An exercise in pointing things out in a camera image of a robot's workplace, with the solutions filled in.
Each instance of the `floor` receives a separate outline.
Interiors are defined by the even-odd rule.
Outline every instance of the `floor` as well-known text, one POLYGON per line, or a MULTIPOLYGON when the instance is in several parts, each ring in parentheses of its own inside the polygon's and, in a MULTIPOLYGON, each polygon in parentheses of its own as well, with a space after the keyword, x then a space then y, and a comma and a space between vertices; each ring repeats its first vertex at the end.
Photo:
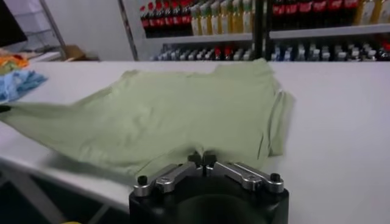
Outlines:
MULTIPOLYGON (((68 221, 87 223, 102 206, 92 199, 67 191, 47 181, 38 178, 34 178, 34 181, 64 213, 68 221)), ((0 187, 0 223, 49 224, 9 182, 0 187)), ((106 223, 129 223, 129 218, 122 211, 109 209, 98 222, 98 224, 106 223)))

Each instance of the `blue cloth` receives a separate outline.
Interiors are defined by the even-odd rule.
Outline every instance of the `blue cloth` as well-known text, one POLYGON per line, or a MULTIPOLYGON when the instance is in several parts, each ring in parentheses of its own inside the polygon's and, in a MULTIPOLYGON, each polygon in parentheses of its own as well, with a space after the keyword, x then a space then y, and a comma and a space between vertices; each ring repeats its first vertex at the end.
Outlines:
POLYGON ((28 70, 12 71, 0 76, 0 103, 15 101, 46 80, 43 75, 28 70))

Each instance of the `shelf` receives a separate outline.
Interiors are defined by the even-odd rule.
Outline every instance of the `shelf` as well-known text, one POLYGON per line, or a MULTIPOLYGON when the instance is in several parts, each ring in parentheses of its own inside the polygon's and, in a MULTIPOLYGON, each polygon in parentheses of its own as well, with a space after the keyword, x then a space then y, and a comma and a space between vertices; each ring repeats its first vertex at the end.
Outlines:
POLYGON ((163 37, 147 38, 148 43, 158 44, 180 44, 180 43, 206 43, 226 41, 251 41, 251 33, 232 33, 222 35, 187 36, 187 37, 163 37))
POLYGON ((343 35, 363 35, 371 33, 389 33, 390 24, 375 24, 366 26, 345 26, 321 29, 281 30, 271 31, 270 39, 303 38, 303 37, 331 37, 343 35))

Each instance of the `orange cloth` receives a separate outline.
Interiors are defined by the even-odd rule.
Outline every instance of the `orange cloth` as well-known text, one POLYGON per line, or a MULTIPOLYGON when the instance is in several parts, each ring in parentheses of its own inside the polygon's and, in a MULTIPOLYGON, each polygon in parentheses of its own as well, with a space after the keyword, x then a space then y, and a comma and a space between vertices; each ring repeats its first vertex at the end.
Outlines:
POLYGON ((0 66, 5 65, 7 62, 12 61, 17 64, 20 68, 24 68, 29 65, 29 61, 19 55, 3 56, 0 57, 0 66))

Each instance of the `green t-shirt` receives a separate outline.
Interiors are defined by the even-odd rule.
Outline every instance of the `green t-shirt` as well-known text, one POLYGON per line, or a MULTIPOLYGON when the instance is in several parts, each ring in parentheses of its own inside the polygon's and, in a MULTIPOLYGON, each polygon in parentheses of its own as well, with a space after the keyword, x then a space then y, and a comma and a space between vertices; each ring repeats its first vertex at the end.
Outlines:
POLYGON ((129 71, 71 105, 10 103, 23 135, 80 162, 129 175, 184 163, 195 150, 259 169, 280 155, 293 98, 263 60, 211 74, 129 71))

